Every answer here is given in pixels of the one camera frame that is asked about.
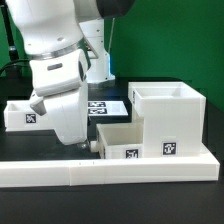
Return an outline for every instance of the white container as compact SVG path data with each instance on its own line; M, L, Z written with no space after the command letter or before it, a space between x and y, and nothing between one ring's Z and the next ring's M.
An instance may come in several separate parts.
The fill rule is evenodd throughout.
M97 124L97 147L101 158L142 158L141 124Z
M144 123L143 157L199 155L204 96L183 82L131 82L128 97Z
M7 101L4 110L6 131L49 130L52 123L48 115L39 116L30 108L29 100Z

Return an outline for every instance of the white plastic part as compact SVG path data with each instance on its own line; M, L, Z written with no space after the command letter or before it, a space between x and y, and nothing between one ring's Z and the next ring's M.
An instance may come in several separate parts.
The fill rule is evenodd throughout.
M87 60L81 49L58 58L32 60L30 65L33 72L33 87L39 97L79 88L82 84L80 75L84 77L88 70Z
M143 158L142 132L141 123L97 124L96 148L103 159L126 159L130 150L137 152L133 158Z
M89 101L89 116L127 116L123 101Z
M6 131L51 130L48 114L39 116L30 108L29 100L7 101L4 110Z
M86 81L77 90L44 98L49 119L63 144L74 144L86 140L87 101L88 85Z
M183 82L131 82L128 97L144 123L145 158L162 156L163 144L169 142L175 144L174 156L199 154L204 96Z
M6 0L6 3L29 55L58 51L83 38L73 0Z
M96 0L74 0L76 14L79 22L100 18Z
M196 157L1 162L0 187L217 181L219 163L201 145Z
M88 83L114 80L115 76L110 72L110 55L104 48L104 20L83 22L80 27L98 56L97 59L91 59L96 56L92 51L88 51L91 59L91 67L86 73Z

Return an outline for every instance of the green background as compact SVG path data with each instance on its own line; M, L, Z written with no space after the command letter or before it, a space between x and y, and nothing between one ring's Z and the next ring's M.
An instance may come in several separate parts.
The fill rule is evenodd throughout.
M105 22L105 48L111 20ZM22 40L13 27L24 58ZM9 61L0 17L0 66ZM224 111L224 1L136 0L115 21L112 72L120 77L179 78Z

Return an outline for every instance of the small white box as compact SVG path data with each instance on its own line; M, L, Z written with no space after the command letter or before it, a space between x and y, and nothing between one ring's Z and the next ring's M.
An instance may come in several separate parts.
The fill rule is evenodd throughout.
M142 158L141 124L97 124L97 147L101 158Z

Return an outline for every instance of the black cable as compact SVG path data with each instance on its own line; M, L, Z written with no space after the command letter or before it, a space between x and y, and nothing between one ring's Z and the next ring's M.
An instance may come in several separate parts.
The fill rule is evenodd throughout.
M19 59L19 54L13 39L13 34L12 34L10 19L8 14L8 6L5 3L5 1L2 1L2 0L0 1L0 6L2 11L3 21L5 24L6 36L7 36L7 40L9 44L9 57L12 61L17 60Z
M30 62L30 60L29 59L18 59L18 60L8 62L0 69L0 76L5 71L5 69L13 67L15 65L20 66L20 67L29 67L29 66L25 66L25 65L17 65L17 63L21 63L21 62Z

